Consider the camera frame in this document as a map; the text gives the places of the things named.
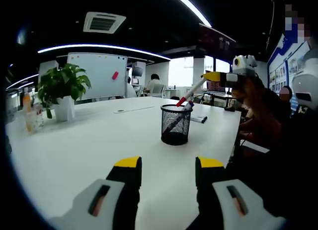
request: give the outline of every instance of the ceiling light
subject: ceiling light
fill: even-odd
[[[20,86],[19,88],[23,88],[23,87],[28,86],[28,85],[33,84],[33,83],[34,83],[34,82],[28,82],[28,83],[26,83],[26,84]]]
[[[11,85],[10,85],[9,87],[7,87],[6,89],[8,89],[8,88],[10,88],[10,87],[12,87],[12,86],[15,86],[16,84],[21,83],[21,82],[23,82],[23,81],[25,81],[25,80],[27,80],[27,79],[29,79],[29,78],[36,77],[36,76],[39,76],[39,75],[32,75],[32,76],[30,76],[30,77],[26,77],[26,78],[24,78],[24,79],[21,79],[20,81],[15,82],[14,84],[11,84]]]
[[[189,0],[180,0],[185,4],[206,26],[212,27],[204,15]]]
[[[156,56],[162,59],[166,59],[166,60],[171,60],[167,57],[161,56],[161,55],[156,55],[147,51],[142,51],[142,50],[135,50],[135,49],[131,49],[131,48],[126,48],[126,47],[120,47],[120,46],[113,46],[113,45],[95,45],[95,44],[78,44],[78,45],[61,45],[61,46],[56,46],[56,47],[52,47],[52,48],[47,48],[47,49],[43,49],[43,50],[39,50],[38,53],[44,53],[44,52],[48,52],[51,50],[58,50],[58,49],[65,49],[65,48],[75,48],[75,47],[96,47],[96,48],[109,48],[109,49],[118,49],[118,50],[127,50],[127,51],[132,51],[132,52],[138,52],[138,53],[142,53],[142,54],[146,54],[146,55],[152,55],[152,56]]]

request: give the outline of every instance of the pen holder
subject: pen holder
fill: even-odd
[[[192,110],[182,110],[183,107],[174,104],[161,107],[161,140],[166,144],[179,146],[188,142]]]

